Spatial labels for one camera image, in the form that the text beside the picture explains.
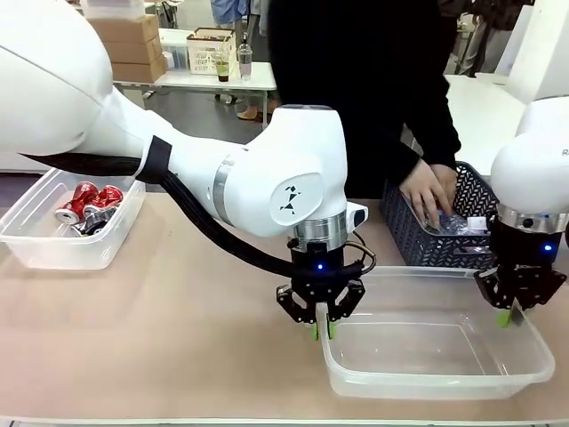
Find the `person's left hand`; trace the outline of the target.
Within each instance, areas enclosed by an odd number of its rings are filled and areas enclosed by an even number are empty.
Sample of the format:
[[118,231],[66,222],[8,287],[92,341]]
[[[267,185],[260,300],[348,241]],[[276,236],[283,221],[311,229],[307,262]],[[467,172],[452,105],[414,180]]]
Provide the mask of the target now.
[[446,165],[428,165],[420,160],[399,185],[423,225],[440,228],[438,211],[452,214],[457,173]]

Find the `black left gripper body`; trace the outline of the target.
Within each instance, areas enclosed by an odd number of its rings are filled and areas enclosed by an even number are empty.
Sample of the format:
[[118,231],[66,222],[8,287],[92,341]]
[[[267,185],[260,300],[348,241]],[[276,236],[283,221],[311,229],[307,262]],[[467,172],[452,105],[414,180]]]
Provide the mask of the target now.
[[308,243],[305,250],[300,250],[293,247],[294,242],[295,239],[289,242],[291,285],[297,293],[310,293],[317,305],[323,303],[327,307],[328,302],[338,302],[350,280],[361,280],[361,259],[345,263],[346,244],[329,250],[325,243]]

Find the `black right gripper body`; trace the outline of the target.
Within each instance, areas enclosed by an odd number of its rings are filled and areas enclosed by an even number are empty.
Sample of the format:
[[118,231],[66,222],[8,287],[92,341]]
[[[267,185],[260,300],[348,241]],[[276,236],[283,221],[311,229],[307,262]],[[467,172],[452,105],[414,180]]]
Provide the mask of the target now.
[[490,223],[490,249],[503,285],[515,301],[515,276],[520,270],[554,270],[563,234],[528,232],[495,218]]

